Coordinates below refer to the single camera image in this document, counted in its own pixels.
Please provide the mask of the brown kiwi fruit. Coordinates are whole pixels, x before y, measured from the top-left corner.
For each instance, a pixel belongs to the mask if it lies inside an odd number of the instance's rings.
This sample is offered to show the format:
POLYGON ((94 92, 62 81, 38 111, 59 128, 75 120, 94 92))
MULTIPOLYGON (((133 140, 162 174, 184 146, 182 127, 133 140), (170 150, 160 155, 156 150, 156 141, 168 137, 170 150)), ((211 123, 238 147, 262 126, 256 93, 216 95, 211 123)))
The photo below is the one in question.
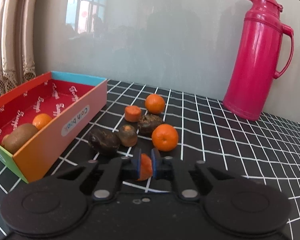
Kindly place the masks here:
POLYGON ((26 142, 28 142, 39 130, 30 123, 17 127, 9 135, 2 139, 2 146, 11 154, 15 154, 26 142))

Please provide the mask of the pink thermos jug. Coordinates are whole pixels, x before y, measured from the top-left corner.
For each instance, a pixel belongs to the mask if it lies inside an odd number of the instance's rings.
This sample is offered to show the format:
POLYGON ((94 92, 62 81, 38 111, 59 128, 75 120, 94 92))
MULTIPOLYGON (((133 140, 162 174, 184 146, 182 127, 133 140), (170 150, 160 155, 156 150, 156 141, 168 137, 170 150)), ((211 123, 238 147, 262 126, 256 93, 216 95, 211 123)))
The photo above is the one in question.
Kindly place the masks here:
POLYGON ((223 105, 235 115, 259 119, 273 80, 288 69, 294 53, 294 30, 280 21, 283 6, 276 0, 250 0, 244 17, 238 54, 223 105), (277 63, 283 36, 290 37, 290 54, 281 71, 277 63))

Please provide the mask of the orange carrot chunk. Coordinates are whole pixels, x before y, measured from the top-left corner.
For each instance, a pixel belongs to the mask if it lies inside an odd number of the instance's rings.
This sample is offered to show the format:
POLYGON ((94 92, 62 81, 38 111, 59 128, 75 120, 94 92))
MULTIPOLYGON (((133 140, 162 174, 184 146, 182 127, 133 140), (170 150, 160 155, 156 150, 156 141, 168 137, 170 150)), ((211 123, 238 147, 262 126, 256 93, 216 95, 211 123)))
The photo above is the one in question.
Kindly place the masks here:
POLYGON ((138 122, 141 119, 142 111, 141 108, 135 105, 127 106, 125 108, 125 120, 128 122, 138 122))

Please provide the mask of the beige curtain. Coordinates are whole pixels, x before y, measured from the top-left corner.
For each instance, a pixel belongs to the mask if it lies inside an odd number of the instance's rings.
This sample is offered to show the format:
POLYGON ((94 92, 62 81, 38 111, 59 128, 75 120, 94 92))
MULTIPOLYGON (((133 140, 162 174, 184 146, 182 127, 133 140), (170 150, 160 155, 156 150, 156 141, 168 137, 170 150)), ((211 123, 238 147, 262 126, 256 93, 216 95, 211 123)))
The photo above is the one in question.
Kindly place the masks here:
POLYGON ((36 77, 33 50, 36 0, 2 0, 0 5, 0 94, 36 77))

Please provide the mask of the orange tangerine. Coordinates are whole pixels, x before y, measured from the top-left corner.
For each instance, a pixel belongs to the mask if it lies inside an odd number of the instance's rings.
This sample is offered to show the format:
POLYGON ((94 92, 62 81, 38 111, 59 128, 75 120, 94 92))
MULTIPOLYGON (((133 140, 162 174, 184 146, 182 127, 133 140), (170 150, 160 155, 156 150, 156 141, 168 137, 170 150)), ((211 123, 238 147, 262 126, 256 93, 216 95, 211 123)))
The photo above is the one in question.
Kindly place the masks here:
POLYGON ((32 124, 38 129, 41 130, 46 125, 48 125, 52 121, 51 116, 48 114, 42 113, 38 114, 34 117, 32 124))
POLYGON ((152 133, 152 143, 159 151, 168 152, 175 149, 178 141, 177 130, 169 124, 159 125, 152 133))
POLYGON ((160 114, 165 109, 165 100, 158 94, 150 94, 145 100, 145 107, 151 114, 160 114))

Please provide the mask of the dark wrinkled fruit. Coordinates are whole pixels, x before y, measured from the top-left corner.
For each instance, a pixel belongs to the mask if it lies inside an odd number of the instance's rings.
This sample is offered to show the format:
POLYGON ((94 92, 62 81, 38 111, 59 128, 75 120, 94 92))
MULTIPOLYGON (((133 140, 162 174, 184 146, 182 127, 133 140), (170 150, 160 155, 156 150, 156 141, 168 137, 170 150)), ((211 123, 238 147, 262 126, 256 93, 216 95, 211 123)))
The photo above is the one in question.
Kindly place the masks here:
POLYGON ((119 149, 121 141, 118 136, 111 131, 93 128, 89 132, 88 144, 99 153, 115 153, 119 149))

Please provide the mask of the colourful cardboard box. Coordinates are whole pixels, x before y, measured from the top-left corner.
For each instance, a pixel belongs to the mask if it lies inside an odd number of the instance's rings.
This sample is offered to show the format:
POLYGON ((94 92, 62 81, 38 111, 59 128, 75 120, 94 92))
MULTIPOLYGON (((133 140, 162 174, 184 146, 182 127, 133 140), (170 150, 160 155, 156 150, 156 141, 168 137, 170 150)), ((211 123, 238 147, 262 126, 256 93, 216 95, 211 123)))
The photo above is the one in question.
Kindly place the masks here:
POLYGON ((26 183, 43 178, 106 101, 104 77, 52 71, 19 85, 0 96, 0 161, 26 183), (17 152, 2 146, 6 135, 43 113, 52 120, 17 152))

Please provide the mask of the dark brown fruit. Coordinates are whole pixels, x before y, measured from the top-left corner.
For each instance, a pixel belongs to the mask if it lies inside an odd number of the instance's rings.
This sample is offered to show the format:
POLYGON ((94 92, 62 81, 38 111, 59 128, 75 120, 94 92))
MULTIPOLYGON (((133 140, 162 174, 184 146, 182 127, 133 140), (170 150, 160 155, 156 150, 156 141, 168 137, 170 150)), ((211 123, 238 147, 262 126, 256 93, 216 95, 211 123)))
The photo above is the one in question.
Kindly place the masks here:
POLYGON ((139 133, 150 134, 163 123, 164 123, 163 119, 157 115, 154 114, 143 115, 138 122, 139 133))

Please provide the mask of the black white grid tablecloth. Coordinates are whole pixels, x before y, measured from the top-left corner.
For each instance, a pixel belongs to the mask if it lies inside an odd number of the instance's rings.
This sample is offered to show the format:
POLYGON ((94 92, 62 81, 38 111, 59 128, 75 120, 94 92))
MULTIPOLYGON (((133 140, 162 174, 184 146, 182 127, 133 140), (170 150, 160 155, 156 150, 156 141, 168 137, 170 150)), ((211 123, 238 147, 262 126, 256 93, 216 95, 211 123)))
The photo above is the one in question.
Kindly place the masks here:
POLYGON ((101 159, 89 149, 89 132, 94 127, 118 129, 126 123, 125 107, 143 108, 150 94, 164 98, 166 106, 161 117, 179 134, 174 156, 186 161, 202 159, 214 167, 282 190, 292 205, 285 233, 291 239, 300 239, 300 124, 268 113, 257 121, 244 120, 218 100, 110 80, 106 105, 70 143, 53 170, 62 170, 88 157, 101 159))

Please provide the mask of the small orange carrot piece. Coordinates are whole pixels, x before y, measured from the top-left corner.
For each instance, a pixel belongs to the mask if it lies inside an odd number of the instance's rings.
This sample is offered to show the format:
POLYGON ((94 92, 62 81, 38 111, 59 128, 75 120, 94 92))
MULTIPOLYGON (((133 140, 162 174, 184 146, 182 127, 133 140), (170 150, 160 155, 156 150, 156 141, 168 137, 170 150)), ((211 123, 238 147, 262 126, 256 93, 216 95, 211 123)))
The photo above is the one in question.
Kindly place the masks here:
POLYGON ((147 180, 148 178, 151 178, 153 175, 153 170, 152 170, 152 161, 151 158, 145 154, 141 154, 141 169, 140 169, 140 177, 138 181, 144 181, 147 180))

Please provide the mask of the brown orange-tipped fruit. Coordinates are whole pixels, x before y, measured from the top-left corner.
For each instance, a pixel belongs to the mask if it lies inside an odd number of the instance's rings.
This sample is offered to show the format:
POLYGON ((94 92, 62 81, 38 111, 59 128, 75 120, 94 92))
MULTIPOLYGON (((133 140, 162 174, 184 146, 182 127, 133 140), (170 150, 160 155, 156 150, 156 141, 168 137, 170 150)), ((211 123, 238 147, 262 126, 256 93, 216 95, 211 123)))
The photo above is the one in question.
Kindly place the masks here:
POLYGON ((121 144, 126 147, 133 147, 138 141, 138 135, 136 129, 131 125, 123 125, 117 132, 121 144))

